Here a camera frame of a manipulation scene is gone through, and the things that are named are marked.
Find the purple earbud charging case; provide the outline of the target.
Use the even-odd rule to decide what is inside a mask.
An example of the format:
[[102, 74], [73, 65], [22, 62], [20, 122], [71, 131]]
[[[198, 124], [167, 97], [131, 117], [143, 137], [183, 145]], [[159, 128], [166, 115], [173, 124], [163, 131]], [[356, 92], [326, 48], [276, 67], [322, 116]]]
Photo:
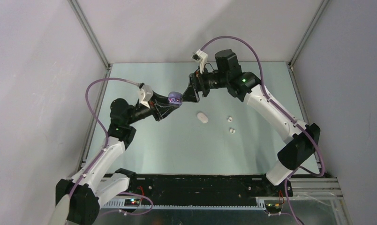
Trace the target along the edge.
[[168, 94], [168, 102], [173, 105], [182, 105], [182, 94], [172, 91]]

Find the white earbud charging case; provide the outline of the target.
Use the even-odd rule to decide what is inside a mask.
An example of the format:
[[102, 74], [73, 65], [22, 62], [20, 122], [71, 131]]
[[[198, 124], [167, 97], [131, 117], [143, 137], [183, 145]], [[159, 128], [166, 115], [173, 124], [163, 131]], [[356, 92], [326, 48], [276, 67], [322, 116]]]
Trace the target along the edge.
[[202, 122], [202, 123], [208, 123], [209, 121], [209, 118], [207, 117], [206, 114], [204, 114], [203, 112], [198, 112], [197, 113], [197, 118]]

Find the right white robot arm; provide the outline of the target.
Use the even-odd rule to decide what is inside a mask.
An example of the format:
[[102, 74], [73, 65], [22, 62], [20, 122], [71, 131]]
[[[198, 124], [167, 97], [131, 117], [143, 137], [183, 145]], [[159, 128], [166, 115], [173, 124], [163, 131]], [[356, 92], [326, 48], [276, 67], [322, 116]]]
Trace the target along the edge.
[[184, 102], [197, 103], [201, 96], [208, 96], [210, 90], [225, 88], [232, 97], [254, 108], [286, 144], [277, 153], [278, 159], [262, 183], [265, 194], [276, 195], [281, 190], [281, 183], [316, 152], [319, 126], [308, 125], [289, 113], [270, 94], [262, 79], [242, 70], [231, 49], [216, 53], [217, 69], [212, 72], [205, 68], [208, 55], [204, 51], [197, 50], [191, 58], [198, 63], [198, 69], [189, 75], [189, 84], [182, 96]]

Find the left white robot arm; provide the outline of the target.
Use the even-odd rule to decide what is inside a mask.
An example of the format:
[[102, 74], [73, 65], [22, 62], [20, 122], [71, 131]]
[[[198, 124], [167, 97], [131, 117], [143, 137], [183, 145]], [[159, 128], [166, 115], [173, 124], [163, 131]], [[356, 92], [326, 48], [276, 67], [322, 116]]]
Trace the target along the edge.
[[110, 105], [110, 126], [106, 131], [104, 146], [71, 179], [61, 179], [56, 186], [56, 206], [49, 224], [63, 225], [67, 221], [91, 225], [100, 208], [119, 193], [133, 195], [138, 183], [132, 179], [134, 172], [116, 171], [109, 180], [104, 175], [132, 143], [136, 129], [132, 124], [149, 116], [160, 121], [183, 103], [182, 94], [170, 92], [167, 97], [155, 92], [139, 90], [136, 105], [118, 98]]

